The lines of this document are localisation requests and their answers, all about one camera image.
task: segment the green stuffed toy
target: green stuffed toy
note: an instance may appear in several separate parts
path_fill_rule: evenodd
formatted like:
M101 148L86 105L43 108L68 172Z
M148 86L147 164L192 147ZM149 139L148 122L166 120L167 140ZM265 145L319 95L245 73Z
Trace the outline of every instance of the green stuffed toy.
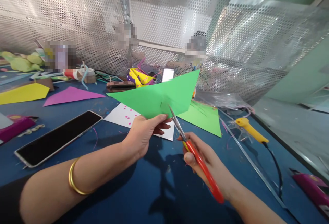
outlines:
M2 52L1 56L8 61L13 70L22 72L29 71L43 71L40 66L44 65L44 61L40 58L37 52L33 52L30 55L25 54L12 54L11 52Z

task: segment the floor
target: floor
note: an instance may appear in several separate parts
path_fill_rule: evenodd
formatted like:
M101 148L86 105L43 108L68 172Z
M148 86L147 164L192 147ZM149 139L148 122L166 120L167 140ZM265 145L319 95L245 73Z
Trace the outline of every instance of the floor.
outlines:
M276 135L329 175L329 114L265 97L253 108Z

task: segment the finger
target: finger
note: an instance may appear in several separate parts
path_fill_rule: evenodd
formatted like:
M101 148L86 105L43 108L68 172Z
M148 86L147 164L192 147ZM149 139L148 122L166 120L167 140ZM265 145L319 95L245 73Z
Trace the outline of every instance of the finger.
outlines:
M206 183L206 185L209 186L207 177L204 174L204 172L202 171L199 164L196 162L194 155L190 152L187 152L184 155L184 160L185 160L186 164L188 164L199 175L199 177L202 178L202 180Z
M202 158L208 162L211 163L211 158L214 156L217 156L214 150L206 144L204 141L202 141L196 134L193 132L186 132L185 133L186 139L191 140L196 149L201 154ZM182 141L182 136L179 136L177 140Z
M187 152L187 149L185 148L185 146L183 146L183 153L186 154Z
M166 119L165 121L163 121L163 123L170 123L172 121L172 118Z
M214 150L206 144L204 141L202 141L196 134L193 132L186 132L185 133L186 139L190 139L193 144L197 147L197 149L203 153L206 157L212 156L212 153Z
M153 135L163 135L165 132L163 130L160 129L154 129L153 131Z
M137 119L137 120L146 120L146 118L143 115L138 115L135 119Z
M152 128L155 128L158 124L163 123L167 119L167 114L159 114L158 116L155 116L152 119L149 119L147 122L152 126Z
M169 129L171 126L170 125L167 125L167 124L165 124L165 123L161 123L161 124L158 124L155 128L156 129L165 129L165 130L167 130L167 129Z

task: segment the metal mesh panel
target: metal mesh panel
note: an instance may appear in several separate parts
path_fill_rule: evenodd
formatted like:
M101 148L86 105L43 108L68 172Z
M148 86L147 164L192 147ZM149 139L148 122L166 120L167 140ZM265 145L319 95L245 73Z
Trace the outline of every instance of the metal mesh panel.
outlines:
M329 32L329 12L266 0L130 0L138 39L184 48L207 33L197 88L238 93L253 105ZM153 53L149 64L192 70L179 55Z
M264 0L0 0L0 47L30 53L33 39L73 41L90 67L124 76L130 49L116 48L116 24L131 21L138 39L178 48L206 33L197 88L235 92L252 105L327 35L328 18L327 10ZM132 51L143 51L154 71L193 69L182 55Z
M74 41L90 67L125 75L126 51L115 47L121 0L0 0L0 47L30 53L33 39Z

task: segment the magenta paper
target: magenta paper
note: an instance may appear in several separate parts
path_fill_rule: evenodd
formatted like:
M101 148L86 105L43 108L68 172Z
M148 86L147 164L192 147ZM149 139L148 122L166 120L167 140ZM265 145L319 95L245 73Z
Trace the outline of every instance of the magenta paper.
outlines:
M84 99L94 99L106 97L105 95L89 92L86 90L77 89L74 87L68 87L67 89L50 96L44 106L55 105L59 103L73 102L73 101L81 101Z

